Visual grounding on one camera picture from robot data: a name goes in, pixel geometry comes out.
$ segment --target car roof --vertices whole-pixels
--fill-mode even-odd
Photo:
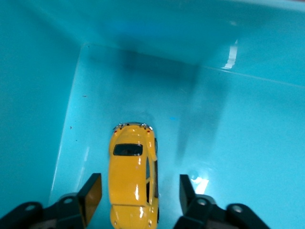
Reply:
[[[146,158],[145,147],[141,156],[111,155],[108,174],[111,204],[146,204]]]

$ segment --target bin floor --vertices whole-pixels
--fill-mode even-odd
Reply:
[[[119,122],[137,121],[158,138],[158,228],[172,228],[182,214],[179,174],[222,208],[241,202],[271,228],[301,228],[304,104],[304,87],[85,45],[49,203],[101,172],[103,196],[90,228],[112,228],[108,144]]]

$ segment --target screw hole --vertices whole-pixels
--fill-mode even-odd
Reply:
[[[240,206],[237,206],[237,205],[234,205],[233,207],[233,210],[238,212],[238,213],[242,213],[243,209],[240,207]]]
[[[205,199],[202,199],[202,198],[198,199],[197,203],[200,204],[200,205],[203,205],[203,206],[207,204]]]
[[[35,205],[31,204],[31,205],[28,205],[28,206],[25,208],[25,210],[26,210],[26,211],[31,211],[31,210],[33,210],[35,207],[36,207]]]
[[[64,204],[70,204],[73,201],[72,198],[67,198],[63,201]]]

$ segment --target toy car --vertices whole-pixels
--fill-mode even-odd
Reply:
[[[114,128],[109,145],[110,220],[115,229],[155,229],[159,221],[157,139],[147,124]]]

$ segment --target teal surface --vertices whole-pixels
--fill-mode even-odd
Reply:
[[[0,2],[0,216],[101,172],[90,228],[112,228],[108,143],[138,121],[158,138],[158,228],[182,214],[179,174],[303,228],[304,21],[292,1]]]

